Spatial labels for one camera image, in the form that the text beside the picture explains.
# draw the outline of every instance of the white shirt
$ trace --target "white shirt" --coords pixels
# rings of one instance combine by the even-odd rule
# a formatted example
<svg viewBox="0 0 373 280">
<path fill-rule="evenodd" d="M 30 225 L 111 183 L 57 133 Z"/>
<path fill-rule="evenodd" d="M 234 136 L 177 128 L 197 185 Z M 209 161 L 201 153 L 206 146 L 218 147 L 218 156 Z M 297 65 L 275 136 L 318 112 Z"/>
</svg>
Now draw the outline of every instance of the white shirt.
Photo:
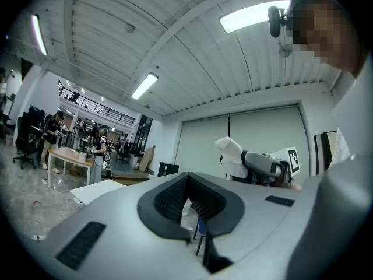
<svg viewBox="0 0 373 280">
<path fill-rule="evenodd" d="M 373 67 L 371 53 L 349 91 L 332 111 L 337 129 L 331 166 L 351 154 L 373 152 Z"/>
</svg>

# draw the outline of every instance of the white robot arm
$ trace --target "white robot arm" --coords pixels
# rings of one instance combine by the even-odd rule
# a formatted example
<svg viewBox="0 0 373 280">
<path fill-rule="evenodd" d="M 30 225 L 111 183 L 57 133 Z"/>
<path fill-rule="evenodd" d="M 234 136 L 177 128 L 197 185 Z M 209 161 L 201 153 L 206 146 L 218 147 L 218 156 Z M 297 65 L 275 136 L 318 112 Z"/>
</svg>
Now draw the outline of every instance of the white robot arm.
<svg viewBox="0 0 373 280">
<path fill-rule="evenodd" d="M 234 140 L 224 137 L 215 142 L 222 154 L 221 163 L 227 174 L 234 178 L 246 179 L 247 183 L 262 182 L 265 185 L 281 184 L 288 187 L 291 182 L 288 159 L 260 155 L 243 150 Z"/>
</svg>

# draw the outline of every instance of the white ceiling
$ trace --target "white ceiling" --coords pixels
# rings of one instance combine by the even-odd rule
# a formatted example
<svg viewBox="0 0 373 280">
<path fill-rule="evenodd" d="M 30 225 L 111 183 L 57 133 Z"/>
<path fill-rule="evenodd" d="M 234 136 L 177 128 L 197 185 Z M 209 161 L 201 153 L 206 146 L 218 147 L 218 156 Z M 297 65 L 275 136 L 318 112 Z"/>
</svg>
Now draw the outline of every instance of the white ceiling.
<svg viewBox="0 0 373 280">
<path fill-rule="evenodd" d="M 63 78 L 158 120 L 258 90 L 333 86 L 337 69 L 298 52 L 280 58 L 284 38 L 271 37 L 267 22 L 225 33 L 219 17 L 268 1 L 33 0 L 15 21 L 10 46 L 34 63 L 52 60 L 48 69 Z M 46 57 L 34 41 L 31 13 L 40 16 Z M 131 99 L 149 72 L 158 81 Z"/>
</svg>

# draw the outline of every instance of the concrete floor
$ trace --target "concrete floor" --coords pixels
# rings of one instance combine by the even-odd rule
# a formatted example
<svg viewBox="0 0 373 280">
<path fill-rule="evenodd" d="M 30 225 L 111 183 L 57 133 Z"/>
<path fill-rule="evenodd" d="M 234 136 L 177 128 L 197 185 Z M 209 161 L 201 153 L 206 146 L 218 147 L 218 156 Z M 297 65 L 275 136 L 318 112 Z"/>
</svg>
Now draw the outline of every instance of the concrete floor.
<svg viewBox="0 0 373 280">
<path fill-rule="evenodd" d="M 110 168 L 113 176 L 128 177 L 128 178 L 147 178 L 147 173 L 139 169 L 133 169 L 129 163 L 121 160 L 117 161 L 117 152 L 114 150 L 111 154 Z"/>
<path fill-rule="evenodd" d="M 13 157 L 20 156 L 16 148 L 0 143 L 0 149 L 0 202 L 12 226 L 20 233 L 28 237 L 45 236 L 53 227 L 80 209 L 72 209 L 77 205 L 70 199 L 73 195 L 69 190 L 85 186 L 85 177 L 63 175 L 62 161 L 60 163 L 56 161 L 61 172 L 52 173 L 52 183 L 55 186 L 52 190 L 43 183 L 43 179 L 47 178 L 47 172 L 38 168 L 38 162 L 36 162 L 36 169 L 25 163 L 24 169 L 21 170 L 20 161 L 13 163 L 12 160 Z M 190 209 L 181 221 L 181 226 L 190 231 L 192 238 L 196 221 L 197 213 L 193 209 Z M 199 238 L 198 233 L 196 239 L 192 240 L 195 251 Z M 204 245 L 202 243 L 198 255 L 201 261 Z"/>
</svg>

